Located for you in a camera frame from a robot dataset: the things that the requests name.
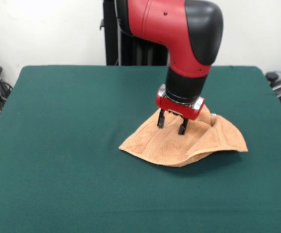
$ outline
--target towel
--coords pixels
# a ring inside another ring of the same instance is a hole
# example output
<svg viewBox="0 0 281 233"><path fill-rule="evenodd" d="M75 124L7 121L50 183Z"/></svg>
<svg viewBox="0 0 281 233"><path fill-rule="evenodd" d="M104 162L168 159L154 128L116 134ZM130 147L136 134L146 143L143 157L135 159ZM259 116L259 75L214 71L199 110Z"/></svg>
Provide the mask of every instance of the towel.
<svg viewBox="0 0 281 233"><path fill-rule="evenodd" d="M247 152L241 132L222 116L204 106L199 117L190 120L185 135L178 129L183 119L165 112L164 128L157 127L160 109L119 146L131 155L162 166L183 167L216 151Z"/></svg>

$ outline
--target table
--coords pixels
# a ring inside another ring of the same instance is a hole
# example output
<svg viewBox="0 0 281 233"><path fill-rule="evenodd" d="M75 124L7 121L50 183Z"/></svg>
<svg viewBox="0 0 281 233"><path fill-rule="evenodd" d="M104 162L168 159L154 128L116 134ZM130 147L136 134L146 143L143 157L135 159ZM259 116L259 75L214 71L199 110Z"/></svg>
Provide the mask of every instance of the table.
<svg viewBox="0 0 281 233"><path fill-rule="evenodd" d="M166 67L25 67L0 116L0 233L281 232L281 104L256 67L213 67L202 96L248 153L183 168L118 146Z"/></svg>

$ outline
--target crumpled towel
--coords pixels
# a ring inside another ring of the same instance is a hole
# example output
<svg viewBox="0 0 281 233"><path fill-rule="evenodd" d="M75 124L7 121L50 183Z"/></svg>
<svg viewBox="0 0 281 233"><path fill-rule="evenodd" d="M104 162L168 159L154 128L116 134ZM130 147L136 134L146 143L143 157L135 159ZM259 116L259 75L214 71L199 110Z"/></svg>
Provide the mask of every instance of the crumpled towel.
<svg viewBox="0 0 281 233"><path fill-rule="evenodd" d="M197 162L216 151L248 151L241 132L222 116L212 115L206 106L195 121L189 121L185 135L178 135L183 119L168 112L164 114L164 128L159 129L159 112L160 109L119 149L153 164L174 167Z"/></svg>

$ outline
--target white wall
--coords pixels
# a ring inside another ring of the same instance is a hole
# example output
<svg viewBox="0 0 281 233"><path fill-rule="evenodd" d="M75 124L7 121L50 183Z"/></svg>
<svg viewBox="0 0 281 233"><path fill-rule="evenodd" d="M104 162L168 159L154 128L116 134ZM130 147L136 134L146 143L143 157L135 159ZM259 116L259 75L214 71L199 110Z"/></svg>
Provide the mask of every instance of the white wall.
<svg viewBox="0 0 281 233"><path fill-rule="evenodd" d="M213 0L225 20L217 65L281 70L281 0ZM104 65L102 0L0 0L0 65L14 84L25 65Z"/></svg>

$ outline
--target green felt surface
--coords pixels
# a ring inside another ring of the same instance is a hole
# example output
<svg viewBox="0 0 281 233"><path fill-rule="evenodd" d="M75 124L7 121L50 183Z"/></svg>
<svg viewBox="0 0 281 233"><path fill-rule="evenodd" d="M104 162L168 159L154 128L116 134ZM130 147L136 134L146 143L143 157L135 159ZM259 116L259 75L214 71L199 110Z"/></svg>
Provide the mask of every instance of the green felt surface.
<svg viewBox="0 0 281 233"><path fill-rule="evenodd" d="M166 67L25 67L0 116L0 233L281 232L281 105L256 67L214 67L202 96L248 153L184 168L118 146Z"/></svg>

